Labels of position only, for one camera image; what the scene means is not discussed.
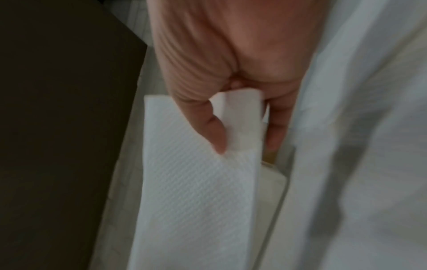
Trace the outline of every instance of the skin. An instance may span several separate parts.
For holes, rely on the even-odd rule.
[[[327,0],[148,0],[168,91],[218,153],[226,130],[214,94],[259,89],[270,105],[266,147],[277,150],[320,38]]]

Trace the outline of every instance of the paper towel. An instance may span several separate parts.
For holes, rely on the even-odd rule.
[[[244,270],[261,165],[261,94],[217,94],[227,130],[218,155],[170,97],[147,96],[144,184],[128,270]]]

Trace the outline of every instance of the dark wooden surface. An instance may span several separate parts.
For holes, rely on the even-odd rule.
[[[145,44],[96,0],[0,7],[0,269],[87,269]]]

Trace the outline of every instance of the white paper towel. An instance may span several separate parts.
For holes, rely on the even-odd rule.
[[[261,94],[220,93],[220,156],[170,97],[145,99],[144,184],[128,270],[244,270],[261,164]]]

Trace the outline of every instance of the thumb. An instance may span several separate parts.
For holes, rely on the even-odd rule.
[[[218,154],[227,148],[226,129],[218,117],[214,116],[212,103],[207,101],[183,101],[175,99],[188,122],[208,140]]]

